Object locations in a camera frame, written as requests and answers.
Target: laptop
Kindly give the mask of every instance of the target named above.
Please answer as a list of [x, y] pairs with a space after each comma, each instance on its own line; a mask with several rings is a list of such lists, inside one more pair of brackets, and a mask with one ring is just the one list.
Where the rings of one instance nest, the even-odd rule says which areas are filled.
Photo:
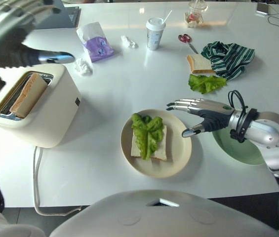
[[65, 7], [61, 0], [54, 0], [54, 6], [59, 8], [59, 14], [52, 14], [41, 22], [36, 29], [56, 29], [77, 27], [81, 9], [77, 6]]

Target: smartphone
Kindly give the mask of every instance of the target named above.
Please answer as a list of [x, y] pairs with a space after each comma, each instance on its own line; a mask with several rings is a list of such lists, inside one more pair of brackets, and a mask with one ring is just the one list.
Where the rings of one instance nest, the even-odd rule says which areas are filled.
[[269, 14], [269, 6], [264, 3], [257, 3], [257, 13], [262, 15], [268, 15]]

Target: green lettuce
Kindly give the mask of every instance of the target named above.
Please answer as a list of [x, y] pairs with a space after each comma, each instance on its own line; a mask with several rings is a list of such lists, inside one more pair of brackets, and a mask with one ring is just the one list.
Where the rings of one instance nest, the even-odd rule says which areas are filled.
[[195, 76], [190, 74], [189, 86], [193, 91], [199, 91], [200, 93], [208, 93], [226, 85], [226, 79], [222, 77], [216, 77], [214, 75]]
[[132, 129], [136, 137], [136, 145], [140, 150], [142, 159], [149, 159], [150, 155], [158, 149], [163, 139], [162, 118], [150, 116], [141, 117], [139, 114], [131, 116]]

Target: glass jar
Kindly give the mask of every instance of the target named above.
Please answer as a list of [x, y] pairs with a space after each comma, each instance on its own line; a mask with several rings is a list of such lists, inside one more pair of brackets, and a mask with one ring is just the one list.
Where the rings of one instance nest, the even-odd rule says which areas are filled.
[[189, 3], [189, 12], [187, 22], [190, 27], [196, 27], [203, 23], [202, 12], [208, 9], [208, 5], [204, 0], [192, 0]]

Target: green plate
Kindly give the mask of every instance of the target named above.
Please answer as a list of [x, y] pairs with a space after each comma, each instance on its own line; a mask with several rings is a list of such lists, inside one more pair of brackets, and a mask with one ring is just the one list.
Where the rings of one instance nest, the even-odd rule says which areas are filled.
[[264, 160], [259, 149], [248, 140], [239, 143], [237, 140], [230, 138], [230, 130], [230, 128], [224, 128], [213, 132], [213, 136], [221, 149], [242, 163], [262, 164]]

